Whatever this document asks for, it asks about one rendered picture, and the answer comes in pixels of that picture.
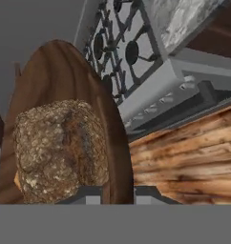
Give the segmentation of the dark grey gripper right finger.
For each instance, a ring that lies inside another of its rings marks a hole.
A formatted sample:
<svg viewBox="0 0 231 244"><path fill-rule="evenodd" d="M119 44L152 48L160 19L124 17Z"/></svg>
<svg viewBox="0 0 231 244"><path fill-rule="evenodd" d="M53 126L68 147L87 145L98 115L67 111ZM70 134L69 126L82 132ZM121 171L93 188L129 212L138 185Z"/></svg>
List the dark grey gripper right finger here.
<svg viewBox="0 0 231 244"><path fill-rule="evenodd" d="M135 193L136 196L151 196L154 200L165 204L179 205L179 202L176 200L163 196L155 186L137 186L135 187Z"/></svg>

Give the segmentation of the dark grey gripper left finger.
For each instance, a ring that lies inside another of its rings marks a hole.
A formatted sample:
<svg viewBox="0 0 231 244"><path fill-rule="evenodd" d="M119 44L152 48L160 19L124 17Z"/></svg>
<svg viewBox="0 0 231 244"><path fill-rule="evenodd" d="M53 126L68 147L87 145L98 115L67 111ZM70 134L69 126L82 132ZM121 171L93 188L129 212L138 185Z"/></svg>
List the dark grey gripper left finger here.
<svg viewBox="0 0 231 244"><path fill-rule="evenodd" d="M59 204L69 205L100 205L102 188L98 186L80 187L75 195L59 201Z"/></svg>

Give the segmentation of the brown wooden bowl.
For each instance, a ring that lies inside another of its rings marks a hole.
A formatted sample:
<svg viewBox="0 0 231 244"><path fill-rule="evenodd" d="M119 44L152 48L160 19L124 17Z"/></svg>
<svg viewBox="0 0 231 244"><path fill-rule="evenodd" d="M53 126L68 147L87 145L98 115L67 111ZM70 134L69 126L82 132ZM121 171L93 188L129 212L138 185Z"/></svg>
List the brown wooden bowl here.
<svg viewBox="0 0 231 244"><path fill-rule="evenodd" d="M79 50L66 41L53 40L35 51L24 69L16 70L0 155L0 204L23 201L22 194L13 183L16 163L12 132L16 116L33 107L68 99L90 104L102 122L110 173L102 202L134 202L128 139L116 103Z"/></svg>

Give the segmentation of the brown crusty bread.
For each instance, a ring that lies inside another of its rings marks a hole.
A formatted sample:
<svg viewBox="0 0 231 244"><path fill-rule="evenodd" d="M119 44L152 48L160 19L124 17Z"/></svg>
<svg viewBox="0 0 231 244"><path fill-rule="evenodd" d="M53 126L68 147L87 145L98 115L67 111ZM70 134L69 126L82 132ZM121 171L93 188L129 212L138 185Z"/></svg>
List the brown crusty bread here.
<svg viewBox="0 0 231 244"><path fill-rule="evenodd" d="M20 113L13 147L19 189L27 204L54 204L81 187L101 187L109 181L102 124L84 101L56 101Z"/></svg>

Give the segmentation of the silver stove with black grates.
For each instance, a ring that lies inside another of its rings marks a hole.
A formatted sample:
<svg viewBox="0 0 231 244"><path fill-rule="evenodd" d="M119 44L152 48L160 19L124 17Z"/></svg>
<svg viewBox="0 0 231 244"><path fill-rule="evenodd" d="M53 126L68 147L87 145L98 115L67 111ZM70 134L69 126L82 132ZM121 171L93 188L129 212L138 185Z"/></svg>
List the silver stove with black grates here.
<svg viewBox="0 0 231 244"><path fill-rule="evenodd" d="M74 43L114 98L125 130L133 130L199 92L210 81L231 91L231 58L188 44L227 0L85 0ZM164 129L231 105L231 97Z"/></svg>

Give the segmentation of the dark brown cupboard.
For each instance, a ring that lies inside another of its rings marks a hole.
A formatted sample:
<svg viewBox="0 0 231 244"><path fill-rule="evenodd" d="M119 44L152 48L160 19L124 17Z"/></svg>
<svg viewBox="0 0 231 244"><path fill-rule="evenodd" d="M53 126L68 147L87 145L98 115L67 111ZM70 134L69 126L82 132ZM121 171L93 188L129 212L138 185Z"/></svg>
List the dark brown cupboard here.
<svg viewBox="0 0 231 244"><path fill-rule="evenodd" d="M231 0L227 0L215 19L189 44L196 51L231 58Z"/></svg>

